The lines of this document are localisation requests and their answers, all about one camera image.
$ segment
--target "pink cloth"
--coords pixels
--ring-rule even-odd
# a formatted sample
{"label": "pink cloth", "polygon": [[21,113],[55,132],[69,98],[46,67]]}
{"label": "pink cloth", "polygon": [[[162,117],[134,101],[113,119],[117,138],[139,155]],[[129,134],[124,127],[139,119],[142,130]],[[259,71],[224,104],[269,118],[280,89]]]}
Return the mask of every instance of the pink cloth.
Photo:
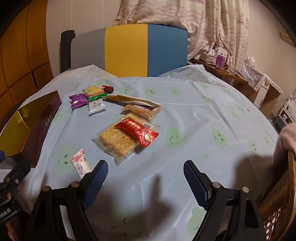
{"label": "pink cloth", "polygon": [[296,156],[296,123],[282,129],[274,150],[274,168],[277,175],[282,175],[288,167],[288,150]]}

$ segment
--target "screw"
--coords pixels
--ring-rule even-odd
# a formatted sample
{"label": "screw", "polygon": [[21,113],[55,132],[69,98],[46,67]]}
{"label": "screw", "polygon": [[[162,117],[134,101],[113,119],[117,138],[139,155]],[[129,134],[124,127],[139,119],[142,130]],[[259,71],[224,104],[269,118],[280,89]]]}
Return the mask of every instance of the screw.
{"label": "screw", "polygon": [[43,192],[47,192],[48,190],[49,190],[49,186],[45,186],[45,187],[42,188]]}
{"label": "screw", "polygon": [[71,186],[74,187],[74,188],[76,188],[76,187],[79,186],[79,184],[80,184],[80,182],[72,182],[71,183]]}
{"label": "screw", "polygon": [[249,192],[249,189],[247,187],[243,187],[242,188],[242,191],[245,192],[245,193],[248,193]]}
{"label": "screw", "polygon": [[219,187],[221,187],[221,184],[218,182],[213,182],[213,187],[219,188]]}

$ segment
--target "green wrapper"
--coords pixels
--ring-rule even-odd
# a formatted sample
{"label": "green wrapper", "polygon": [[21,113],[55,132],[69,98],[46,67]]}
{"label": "green wrapper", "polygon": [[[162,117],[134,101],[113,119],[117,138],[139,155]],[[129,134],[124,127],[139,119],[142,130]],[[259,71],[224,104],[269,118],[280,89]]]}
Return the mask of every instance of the green wrapper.
{"label": "green wrapper", "polygon": [[108,94],[106,92],[104,92],[103,94],[99,94],[99,95],[95,95],[89,98],[89,102],[95,101],[99,98],[103,98],[105,96],[107,96]]}

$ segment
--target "red wrapper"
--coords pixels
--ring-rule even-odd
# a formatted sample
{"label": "red wrapper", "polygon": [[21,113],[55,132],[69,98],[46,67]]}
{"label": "red wrapper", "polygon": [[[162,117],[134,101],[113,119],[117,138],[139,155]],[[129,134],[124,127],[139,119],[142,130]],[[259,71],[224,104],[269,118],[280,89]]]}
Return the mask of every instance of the red wrapper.
{"label": "red wrapper", "polygon": [[158,133],[146,128],[129,117],[116,124],[115,127],[118,127],[126,131],[129,135],[135,137],[143,147],[149,146],[158,136]]}
{"label": "red wrapper", "polygon": [[103,85],[101,88],[103,91],[105,91],[107,94],[112,94],[114,91],[114,87]]}

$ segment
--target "chair backrest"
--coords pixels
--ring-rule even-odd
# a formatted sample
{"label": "chair backrest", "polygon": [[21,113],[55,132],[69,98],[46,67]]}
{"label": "chair backrest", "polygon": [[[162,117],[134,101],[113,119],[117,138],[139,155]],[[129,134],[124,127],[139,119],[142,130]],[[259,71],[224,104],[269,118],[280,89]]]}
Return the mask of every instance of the chair backrest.
{"label": "chair backrest", "polygon": [[71,69],[91,64],[118,77],[156,77],[187,65],[187,32],[155,24],[93,30],[71,43]]}
{"label": "chair backrest", "polygon": [[284,236],[296,214],[296,161],[291,151],[288,162],[289,168],[259,204],[266,239],[270,241]]}

